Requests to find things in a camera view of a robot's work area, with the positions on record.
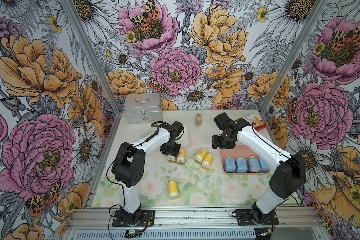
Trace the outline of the yellow pencil sharpener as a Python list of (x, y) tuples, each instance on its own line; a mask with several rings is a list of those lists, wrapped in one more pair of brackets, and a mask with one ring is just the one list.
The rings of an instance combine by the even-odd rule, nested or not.
[(201, 149), (195, 156), (195, 161), (198, 163), (202, 163), (204, 157), (207, 155), (207, 149)]
[(170, 199), (176, 199), (179, 197), (178, 186), (174, 180), (167, 181), (167, 187)]
[(168, 160), (169, 162), (175, 163), (175, 162), (176, 162), (176, 157), (175, 157), (175, 156), (172, 156), (172, 155), (167, 155), (167, 160)]
[(179, 154), (176, 158), (177, 164), (185, 164), (185, 150), (184, 148), (180, 148)]
[(213, 159), (214, 158), (213, 158), (212, 154), (207, 154), (202, 160), (202, 163), (201, 163), (202, 168), (209, 169), (211, 167)]

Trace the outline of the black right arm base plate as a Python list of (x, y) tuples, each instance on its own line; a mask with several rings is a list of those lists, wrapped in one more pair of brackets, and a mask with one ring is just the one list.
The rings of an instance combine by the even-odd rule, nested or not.
[(236, 209), (231, 216), (237, 220), (239, 226), (277, 226), (279, 220), (275, 211), (263, 214), (252, 209)]

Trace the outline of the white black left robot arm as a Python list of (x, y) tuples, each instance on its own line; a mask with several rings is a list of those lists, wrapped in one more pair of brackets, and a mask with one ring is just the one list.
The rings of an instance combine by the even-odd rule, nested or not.
[(174, 159), (181, 149), (177, 140), (182, 137), (184, 127), (180, 122), (169, 124), (157, 121), (152, 123), (151, 127), (155, 127), (156, 130), (148, 137), (132, 144), (122, 143), (113, 164), (109, 167), (115, 177), (112, 183), (121, 186), (124, 199), (114, 218), (130, 226), (137, 225), (142, 218), (142, 205), (136, 185), (143, 177), (146, 155), (159, 148), (161, 154)]

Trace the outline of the pink plastic tray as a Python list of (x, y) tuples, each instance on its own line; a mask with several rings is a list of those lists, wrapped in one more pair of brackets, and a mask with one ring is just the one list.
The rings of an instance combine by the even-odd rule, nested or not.
[(221, 158), (221, 163), (222, 163), (222, 167), (223, 167), (223, 173), (225, 175), (265, 175), (265, 174), (269, 174), (271, 170), (267, 170), (267, 171), (259, 171), (259, 172), (251, 172), (249, 170), (247, 170), (246, 173), (228, 173), (225, 171), (224, 169), (224, 164), (225, 164), (225, 160), (226, 158), (233, 158), (235, 161), (238, 158), (243, 158), (247, 161), (247, 166), (249, 168), (249, 159), (251, 156), (253, 156), (254, 158), (258, 159), (259, 155), (256, 154), (253, 150), (251, 150), (249, 147), (245, 146), (245, 145), (239, 145), (236, 146), (235, 148), (229, 150), (229, 149), (220, 149), (219, 150), (220, 153), (220, 158)]

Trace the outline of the blue pencil sharpener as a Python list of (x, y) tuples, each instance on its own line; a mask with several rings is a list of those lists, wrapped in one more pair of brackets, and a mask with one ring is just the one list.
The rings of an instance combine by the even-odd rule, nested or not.
[(271, 169), (269, 164), (264, 159), (259, 158), (258, 161), (260, 166), (260, 172), (268, 172)]
[(224, 160), (223, 167), (226, 173), (234, 173), (236, 171), (236, 161), (233, 158), (228, 157)]
[(243, 174), (248, 172), (247, 161), (243, 158), (238, 158), (236, 160), (236, 172)]
[(261, 169), (259, 160), (256, 159), (254, 156), (250, 156), (250, 158), (248, 159), (248, 168), (250, 172), (258, 173)]

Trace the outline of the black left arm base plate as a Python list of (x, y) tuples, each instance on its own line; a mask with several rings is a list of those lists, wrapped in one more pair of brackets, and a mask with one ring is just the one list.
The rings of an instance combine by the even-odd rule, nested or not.
[(111, 223), (113, 227), (153, 227), (155, 213), (155, 210), (137, 210), (134, 214), (116, 210)]

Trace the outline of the white plastic tray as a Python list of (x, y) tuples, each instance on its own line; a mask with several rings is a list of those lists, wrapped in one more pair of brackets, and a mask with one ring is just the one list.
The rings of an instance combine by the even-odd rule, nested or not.
[[(191, 143), (190, 137), (189, 137), (189, 126), (183, 125), (183, 127), (184, 127), (184, 134), (182, 135), (182, 137), (179, 140), (176, 140), (176, 143), (180, 144), (182, 147), (187, 147)], [(145, 133), (143, 133), (139, 138), (137, 138), (135, 140), (135, 143), (149, 137), (150, 135), (152, 135), (154, 133), (154, 131), (155, 131), (155, 129), (147, 130)]]

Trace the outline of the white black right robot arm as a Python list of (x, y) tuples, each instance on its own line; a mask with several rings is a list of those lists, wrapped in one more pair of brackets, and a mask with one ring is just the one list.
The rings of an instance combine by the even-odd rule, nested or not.
[(234, 149), (236, 142), (249, 147), (274, 171), (269, 181), (270, 188), (257, 200), (251, 209), (251, 221), (263, 225), (270, 213), (281, 205), (291, 194), (306, 183), (305, 159), (300, 154), (282, 150), (262, 137), (255, 127), (243, 118), (232, 120), (226, 113), (214, 118), (222, 131), (213, 135), (214, 149)]

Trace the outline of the red white small box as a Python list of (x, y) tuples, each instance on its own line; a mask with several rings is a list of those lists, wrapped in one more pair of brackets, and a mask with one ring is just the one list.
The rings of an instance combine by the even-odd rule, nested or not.
[(251, 125), (251, 129), (256, 131), (261, 131), (267, 127), (267, 124), (256, 114), (246, 116), (244, 117), (244, 120), (246, 120)]

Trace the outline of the small glass bottle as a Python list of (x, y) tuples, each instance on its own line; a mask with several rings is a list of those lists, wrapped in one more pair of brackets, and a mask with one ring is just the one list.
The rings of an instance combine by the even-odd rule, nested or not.
[(195, 126), (200, 127), (202, 125), (202, 115), (197, 114), (195, 117)]

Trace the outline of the aluminium rail frame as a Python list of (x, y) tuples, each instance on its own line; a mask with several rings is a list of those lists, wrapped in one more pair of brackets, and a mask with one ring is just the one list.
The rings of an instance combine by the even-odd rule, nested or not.
[(155, 207), (150, 227), (114, 227), (115, 210), (77, 210), (67, 227), (66, 240), (329, 240), (314, 208), (284, 205), (264, 225), (235, 217), (238, 206)]

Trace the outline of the silver metal case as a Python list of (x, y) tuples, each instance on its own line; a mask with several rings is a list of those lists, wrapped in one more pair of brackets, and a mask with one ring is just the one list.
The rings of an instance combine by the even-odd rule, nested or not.
[(162, 121), (161, 95), (158, 93), (127, 95), (124, 113), (130, 124)]

